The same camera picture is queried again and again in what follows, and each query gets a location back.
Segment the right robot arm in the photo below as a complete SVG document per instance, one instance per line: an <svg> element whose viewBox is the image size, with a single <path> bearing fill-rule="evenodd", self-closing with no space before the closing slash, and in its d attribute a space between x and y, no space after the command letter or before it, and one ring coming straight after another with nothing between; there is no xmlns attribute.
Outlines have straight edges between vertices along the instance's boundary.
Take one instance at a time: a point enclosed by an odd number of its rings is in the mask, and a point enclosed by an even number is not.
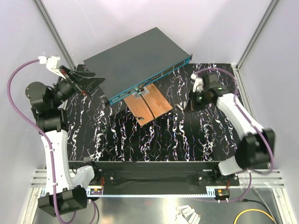
<svg viewBox="0 0 299 224"><path fill-rule="evenodd" d="M221 85L216 73L199 77L191 75L192 90L185 103L185 112L203 110L214 104L231 122L240 139L234 156L221 161L218 170L212 173L213 182L223 185L229 175L240 173L255 165L270 163L274 168L274 146L276 135L253 119L240 103L239 98L227 86Z"/></svg>

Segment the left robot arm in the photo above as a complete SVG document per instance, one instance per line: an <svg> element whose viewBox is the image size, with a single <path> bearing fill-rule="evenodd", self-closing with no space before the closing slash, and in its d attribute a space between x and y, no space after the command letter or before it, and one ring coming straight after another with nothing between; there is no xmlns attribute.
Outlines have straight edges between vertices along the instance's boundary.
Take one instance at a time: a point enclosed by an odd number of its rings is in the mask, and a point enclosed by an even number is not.
<svg viewBox="0 0 299 224"><path fill-rule="evenodd" d="M90 97L105 81L93 72L73 71L65 66L60 66L58 72L64 78L54 87L33 82L25 90L36 121L33 125L41 135L46 158L45 196L38 199L38 207L53 217L86 208L87 187L101 179L99 168L91 159L80 165L71 177L67 113L61 105L76 93Z"/></svg>

